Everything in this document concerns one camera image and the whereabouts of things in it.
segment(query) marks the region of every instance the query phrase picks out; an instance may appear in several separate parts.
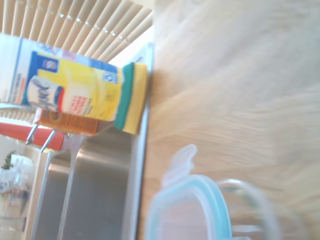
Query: blue label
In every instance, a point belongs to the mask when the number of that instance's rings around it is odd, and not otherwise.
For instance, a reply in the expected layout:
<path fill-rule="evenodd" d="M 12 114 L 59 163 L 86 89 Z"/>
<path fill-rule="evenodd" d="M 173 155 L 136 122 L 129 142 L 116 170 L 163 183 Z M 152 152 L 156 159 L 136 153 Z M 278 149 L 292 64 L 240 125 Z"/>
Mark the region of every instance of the blue label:
<path fill-rule="evenodd" d="M 59 61 L 57 59 L 53 59 L 47 56 L 36 56 L 37 68 L 45 71 L 49 71 L 52 73 L 57 73 L 59 68 Z"/>
<path fill-rule="evenodd" d="M 118 83 L 117 75 L 110 74 L 110 73 L 103 74 L 103 80 L 106 82 L 109 82 L 109 83 L 113 83 L 113 84 Z"/>
<path fill-rule="evenodd" d="M 39 69 L 49 71 L 52 73 L 57 73 L 59 69 L 59 60 L 47 56 L 38 55 L 36 51 L 32 52 L 29 73 L 26 79 L 26 87 L 21 103 L 23 105 L 30 105 L 27 98 L 27 88 L 32 77 L 38 75 Z"/>

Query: blue container lid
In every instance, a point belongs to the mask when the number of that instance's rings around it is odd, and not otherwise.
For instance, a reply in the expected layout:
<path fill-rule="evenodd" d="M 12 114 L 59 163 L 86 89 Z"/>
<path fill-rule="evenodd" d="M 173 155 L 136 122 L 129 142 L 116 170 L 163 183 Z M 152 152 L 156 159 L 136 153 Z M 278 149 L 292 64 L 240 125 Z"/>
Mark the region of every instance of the blue container lid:
<path fill-rule="evenodd" d="M 225 199 L 209 177 L 190 174 L 197 147 L 177 152 L 153 198 L 146 240 L 230 240 L 232 226 Z"/>

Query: wood grain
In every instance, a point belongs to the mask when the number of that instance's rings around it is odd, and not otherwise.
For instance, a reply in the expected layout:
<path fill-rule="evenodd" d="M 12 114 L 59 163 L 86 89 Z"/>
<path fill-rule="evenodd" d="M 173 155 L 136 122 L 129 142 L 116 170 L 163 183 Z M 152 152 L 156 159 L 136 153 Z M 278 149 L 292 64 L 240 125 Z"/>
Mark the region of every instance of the wood grain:
<path fill-rule="evenodd" d="M 158 0 L 139 238 L 172 155 L 286 206 L 320 239 L 320 1 Z"/>

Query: plastic food container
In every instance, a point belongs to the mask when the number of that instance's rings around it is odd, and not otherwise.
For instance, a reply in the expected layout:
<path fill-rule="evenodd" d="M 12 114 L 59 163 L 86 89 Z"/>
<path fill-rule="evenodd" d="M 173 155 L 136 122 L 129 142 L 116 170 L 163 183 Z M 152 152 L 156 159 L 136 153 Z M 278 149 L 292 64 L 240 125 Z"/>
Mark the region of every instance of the plastic food container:
<path fill-rule="evenodd" d="M 249 183 L 190 174 L 195 145 L 175 154 L 152 200 L 146 240 L 305 240 L 300 220 Z"/>

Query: window blind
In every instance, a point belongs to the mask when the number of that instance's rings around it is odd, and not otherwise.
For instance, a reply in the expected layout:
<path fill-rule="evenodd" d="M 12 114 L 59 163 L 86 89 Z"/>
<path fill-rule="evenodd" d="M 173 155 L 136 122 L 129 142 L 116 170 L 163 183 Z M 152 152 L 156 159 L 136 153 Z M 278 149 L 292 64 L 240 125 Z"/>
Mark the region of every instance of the window blind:
<path fill-rule="evenodd" d="M 0 0 L 0 32 L 108 62 L 152 25 L 129 0 Z"/>

